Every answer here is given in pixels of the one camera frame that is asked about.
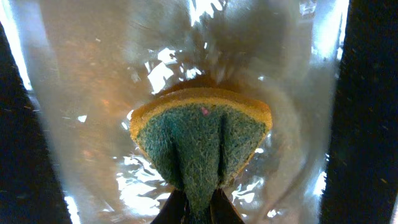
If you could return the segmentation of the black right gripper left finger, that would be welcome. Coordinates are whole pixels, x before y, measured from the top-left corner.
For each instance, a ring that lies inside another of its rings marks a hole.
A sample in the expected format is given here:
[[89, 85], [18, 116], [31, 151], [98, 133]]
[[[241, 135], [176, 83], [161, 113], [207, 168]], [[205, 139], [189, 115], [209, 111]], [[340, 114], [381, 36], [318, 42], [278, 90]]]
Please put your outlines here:
[[188, 223], [188, 200], [183, 191], [175, 189], [150, 224], [186, 223]]

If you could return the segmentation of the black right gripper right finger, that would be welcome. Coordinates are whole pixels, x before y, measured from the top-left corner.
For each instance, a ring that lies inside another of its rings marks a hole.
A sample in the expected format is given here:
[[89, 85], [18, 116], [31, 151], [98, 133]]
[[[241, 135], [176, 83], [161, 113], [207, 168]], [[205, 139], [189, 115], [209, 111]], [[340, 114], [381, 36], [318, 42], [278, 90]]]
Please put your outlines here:
[[210, 202], [210, 211], [215, 224], [244, 224], [240, 214], [222, 189], [217, 189]]

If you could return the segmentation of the yellow green sponge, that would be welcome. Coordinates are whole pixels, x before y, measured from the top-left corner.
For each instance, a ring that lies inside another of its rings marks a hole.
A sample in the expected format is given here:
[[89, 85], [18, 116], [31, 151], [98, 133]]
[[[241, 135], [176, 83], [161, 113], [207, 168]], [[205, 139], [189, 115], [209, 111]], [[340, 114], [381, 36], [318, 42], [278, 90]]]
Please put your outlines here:
[[132, 140], [188, 200], [188, 223], [213, 223], [210, 202], [241, 172], [272, 128], [269, 106], [216, 88], [169, 93], [132, 113]]

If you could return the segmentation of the black water tray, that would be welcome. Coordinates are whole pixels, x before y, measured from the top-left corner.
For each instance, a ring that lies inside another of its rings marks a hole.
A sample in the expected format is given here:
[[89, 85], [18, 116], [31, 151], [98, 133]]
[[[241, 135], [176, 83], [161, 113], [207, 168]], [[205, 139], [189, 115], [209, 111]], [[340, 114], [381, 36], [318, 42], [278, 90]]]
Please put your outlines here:
[[245, 223], [397, 222], [396, 1], [2, 1], [1, 222], [151, 223], [132, 112], [191, 86], [272, 110]]

